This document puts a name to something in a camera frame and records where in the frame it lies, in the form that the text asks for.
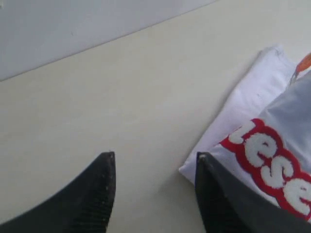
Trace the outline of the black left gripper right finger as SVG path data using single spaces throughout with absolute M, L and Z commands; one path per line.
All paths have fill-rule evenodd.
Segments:
M 208 233 L 309 233 L 311 225 L 256 194 L 210 153 L 197 154 L 195 193 Z

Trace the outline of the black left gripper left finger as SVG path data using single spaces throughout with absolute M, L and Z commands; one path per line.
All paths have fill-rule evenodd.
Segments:
M 1 224 L 2 233 L 104 233 L 116 193 L 114 152 L 101 153 L 70 184 Z

